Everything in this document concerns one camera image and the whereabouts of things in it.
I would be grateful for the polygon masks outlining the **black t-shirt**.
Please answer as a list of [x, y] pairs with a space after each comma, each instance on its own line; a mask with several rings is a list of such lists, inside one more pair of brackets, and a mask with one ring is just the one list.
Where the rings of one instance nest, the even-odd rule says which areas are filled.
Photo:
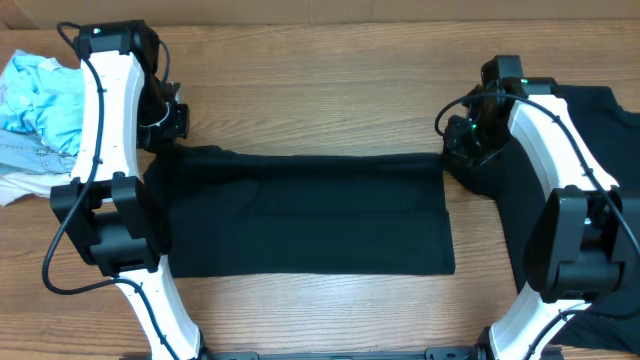
[[176, 147], [156, 157], [144, 183], [168, 211], [177, 278], [455, 271], [433, 153], [259, 156]]

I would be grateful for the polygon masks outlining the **folded pale pink garment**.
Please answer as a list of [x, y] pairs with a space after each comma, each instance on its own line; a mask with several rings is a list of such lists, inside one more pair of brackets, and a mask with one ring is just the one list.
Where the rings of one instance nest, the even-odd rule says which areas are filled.
[[1, 205], [8, 206], [28, 195], [49, 198], [52, 187], [68, 185], [70, 181], [70, 173], [2, 173]]

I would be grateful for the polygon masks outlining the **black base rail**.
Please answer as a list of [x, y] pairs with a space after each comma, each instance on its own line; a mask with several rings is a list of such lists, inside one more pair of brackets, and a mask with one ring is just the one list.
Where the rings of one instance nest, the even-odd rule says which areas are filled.
[[429, 347], [421, 351], [258, 354], [257, 352], [210, 353], [211, 360], [487, 360], [478, 346]]

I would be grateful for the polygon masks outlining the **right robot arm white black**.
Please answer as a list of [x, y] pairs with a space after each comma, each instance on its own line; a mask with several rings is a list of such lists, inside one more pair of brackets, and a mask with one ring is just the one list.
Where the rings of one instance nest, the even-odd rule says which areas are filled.
[[481, 83], [442, 110], [435, 129], [447, 170], [494, 199], [504, 232], [524, 243], [524, 285], [508, 312], [471, 346], [430, 347], [430, 359], [558, 359], [554, 336], [596, 317], [594, 304], [620, 291], [639, 259], [632, 224], [639, 198], [623, 191], [576, 130], [549, 77], [528, 77], [516, 55], [498, 55]]

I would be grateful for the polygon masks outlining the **folded blue denim jeans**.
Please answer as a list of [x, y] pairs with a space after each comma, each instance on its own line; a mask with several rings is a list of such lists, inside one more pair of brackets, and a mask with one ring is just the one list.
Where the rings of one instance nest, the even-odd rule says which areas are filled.
[[1, 175], [70, 173], [76, 157], [47, 147], [37, 136], [1, 130]]

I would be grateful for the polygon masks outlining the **black clothes pile right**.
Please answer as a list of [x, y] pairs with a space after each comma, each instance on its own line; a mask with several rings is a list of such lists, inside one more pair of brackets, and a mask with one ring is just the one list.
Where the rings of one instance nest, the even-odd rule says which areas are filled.
[[[561, 85], [576, 130], [598, 163], [613, 176], [623, 193], [639, 192], [639, 115], [624, 110], [605, 86]], [[447, 170], [475, 194], [495, 200], [503, 226], [516, 287], [526, 281], [527, 241], [544, 208], [545, 197], [524, 150], [508, 142], [487, 163], [458, 167], [449, 156]], [[617, 321], [579, 316], [553, 338], [558, 345], [639, 353], [639, 319]]]

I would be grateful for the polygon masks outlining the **light blue crumpled shirt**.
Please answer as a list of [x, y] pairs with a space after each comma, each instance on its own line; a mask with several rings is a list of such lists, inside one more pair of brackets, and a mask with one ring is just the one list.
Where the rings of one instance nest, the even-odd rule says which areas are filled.
[[1, 127], [75, 156], [81, 145], [84, 78], [54, 58], [15, 51], [1, 75]]

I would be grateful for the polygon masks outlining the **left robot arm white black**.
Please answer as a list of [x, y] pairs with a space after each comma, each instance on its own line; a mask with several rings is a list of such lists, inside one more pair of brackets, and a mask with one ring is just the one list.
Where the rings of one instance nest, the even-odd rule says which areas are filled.
[[206, 359], [202, 332], [189, 317], [169, 267], [172, 238], [167, 211], [144, 187], [138, 150], [168, 150], [189, 128], [180, 86], [158, 78], [168, 50], [142, 20], [77, 26], [67, 38], [80, 60], [85, 95], [81, 147], [67, 185], [51, 190], [60, 222], [45, 255], [42, 280], [64, 294], [49, 269], [60, 240], [69, 237], [103, 281], [74, 294], [117, 286], [149, 341], [153, 359]]

